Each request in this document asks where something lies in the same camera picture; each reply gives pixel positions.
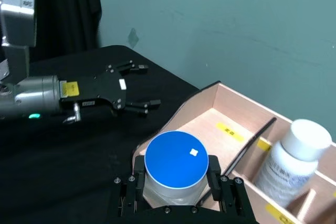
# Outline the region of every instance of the black curtain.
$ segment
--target black curtain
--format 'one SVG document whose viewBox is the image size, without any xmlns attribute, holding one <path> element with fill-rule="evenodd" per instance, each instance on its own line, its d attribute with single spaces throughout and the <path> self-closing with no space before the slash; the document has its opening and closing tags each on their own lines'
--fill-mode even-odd
<svg viewBox="0 0 336 224">
<path fill-rule="evenodd" d="M 98 47 L 100 0 L 36 0 L 37 44 L 30 61 Z"/>
</svg>

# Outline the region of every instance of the white bottle cap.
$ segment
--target white bottle cap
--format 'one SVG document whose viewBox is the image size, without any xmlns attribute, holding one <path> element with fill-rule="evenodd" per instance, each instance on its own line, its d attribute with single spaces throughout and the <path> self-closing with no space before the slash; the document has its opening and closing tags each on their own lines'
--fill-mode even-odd
<svg viewBox="0 0 336 224">
<path fill-rule="evenodd" d="M 295 120 L 281 140 L 291 156 L 307 162 L 318 160 L 331 143 L 331 135 L 325 128 L 306 119 Z"/>
</svg>

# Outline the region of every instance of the white bottle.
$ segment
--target white bottle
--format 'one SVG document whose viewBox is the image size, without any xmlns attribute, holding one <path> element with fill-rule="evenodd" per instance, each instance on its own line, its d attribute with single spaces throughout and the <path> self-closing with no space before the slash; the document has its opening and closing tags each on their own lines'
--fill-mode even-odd
<svg viewBox="0 0 336 224">
<path fill-rule="evenodd" d="M 318 160 L 332 143 L 321 125 L 295 120 L 262 165 L 255 185 L 282 207 L 297 196 L 318 167 Z"/>
</svg>

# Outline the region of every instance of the blue lid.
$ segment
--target blue lid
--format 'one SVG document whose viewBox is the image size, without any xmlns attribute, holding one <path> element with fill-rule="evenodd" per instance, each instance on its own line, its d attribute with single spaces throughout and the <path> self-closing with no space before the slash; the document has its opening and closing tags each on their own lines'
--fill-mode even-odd
<svg viewBox="0 0 336 224">
<path fill-rule="evenodd" d="M 156 136 L 148 145 L 145 166 L 157 183 L 171 188 L 185 188 L 198 183 L 208 169 L 208 154 L 203 144 L 181 131 Z"/>
</svg>

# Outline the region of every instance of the plastic container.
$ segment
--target plastic container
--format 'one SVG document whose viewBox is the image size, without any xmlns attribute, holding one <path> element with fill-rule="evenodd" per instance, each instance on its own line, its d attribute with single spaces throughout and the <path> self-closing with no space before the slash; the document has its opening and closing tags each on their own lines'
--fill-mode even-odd
<svg viewBox="0 0 336 224">
<path fill-rule="evenodd" d="M 149 143 L 144 160 L 144 195 L 151 194 L 163 205 L 193 205 L 206 185 L 208 154 L 193 135 L 180 131 L 158 135 Z"/>
<path fill-rule="evenodd" d="M 321 125 L 295 120 L 262 165 L 255 185 L 280 206 L 287 207 L 318 167 L 318 160 L 332 143 Z"/>
</svg>

